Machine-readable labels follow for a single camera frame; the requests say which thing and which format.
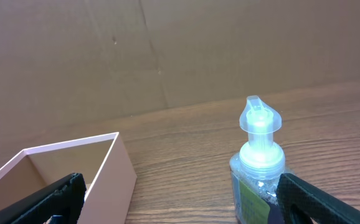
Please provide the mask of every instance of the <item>open box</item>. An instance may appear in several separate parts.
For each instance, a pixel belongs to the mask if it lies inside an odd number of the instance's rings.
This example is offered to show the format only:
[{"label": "open box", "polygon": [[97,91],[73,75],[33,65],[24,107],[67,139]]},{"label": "open box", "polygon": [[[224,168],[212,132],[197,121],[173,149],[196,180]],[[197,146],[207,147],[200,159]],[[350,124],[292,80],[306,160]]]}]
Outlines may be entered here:
[{"label": "open box", "polygon": [[73,172],[87,185],[78,223],[124,223],[136,183],[119,133],[23,149],[0,168],[0,210]]}]

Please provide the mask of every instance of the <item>table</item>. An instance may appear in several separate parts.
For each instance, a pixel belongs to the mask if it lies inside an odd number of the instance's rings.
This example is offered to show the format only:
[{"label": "table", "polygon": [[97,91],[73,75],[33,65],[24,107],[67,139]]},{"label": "table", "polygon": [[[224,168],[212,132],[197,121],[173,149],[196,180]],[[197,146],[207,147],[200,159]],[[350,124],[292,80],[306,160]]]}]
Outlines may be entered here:
[{"label": "table", "polygon": [[[360,210],[360,80],[262,95],[282,116],[275,141],[302,179]],[[246,98],[0,136],[18,150],[120,131],[138,180],[126,223],[235,223],[229,160],[247,141]]]}]

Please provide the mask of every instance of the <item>bottle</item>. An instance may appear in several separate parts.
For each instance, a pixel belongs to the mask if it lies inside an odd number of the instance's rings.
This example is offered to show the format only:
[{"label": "bottle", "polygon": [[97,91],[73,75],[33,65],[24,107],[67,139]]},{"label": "bottle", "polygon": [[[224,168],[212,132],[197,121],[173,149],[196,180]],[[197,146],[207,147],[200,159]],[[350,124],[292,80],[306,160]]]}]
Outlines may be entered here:
[{"label": "bottle", "polygon": [[276,189],[280,175],[288,172],[282,148],[273,133],[281,116],[258,96],[248,96],[240,127],[249,141],[230,160],[235,215],[239,224],[284,224]]}]

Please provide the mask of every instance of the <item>bottle label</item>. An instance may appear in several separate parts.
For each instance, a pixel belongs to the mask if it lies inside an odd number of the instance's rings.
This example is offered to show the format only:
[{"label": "bottle label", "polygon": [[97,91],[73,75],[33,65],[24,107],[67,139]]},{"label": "bottle label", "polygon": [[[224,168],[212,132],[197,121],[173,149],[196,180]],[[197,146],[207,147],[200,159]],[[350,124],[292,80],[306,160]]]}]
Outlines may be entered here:
[{"label": "bottle label", "polygon": [[248,224],[267,224],[270,206],[242,181],[239,181],[242,218]]}]

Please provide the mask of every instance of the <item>brown wall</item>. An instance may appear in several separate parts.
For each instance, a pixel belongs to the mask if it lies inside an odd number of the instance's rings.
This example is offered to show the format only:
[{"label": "brown wall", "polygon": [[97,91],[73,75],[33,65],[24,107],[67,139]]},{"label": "brown wall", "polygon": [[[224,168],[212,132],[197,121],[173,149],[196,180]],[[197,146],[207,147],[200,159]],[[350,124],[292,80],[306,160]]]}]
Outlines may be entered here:
[{"label": "brown wall", "polygon": [[0,0],[0,133],[360,77],[360,1]]}]

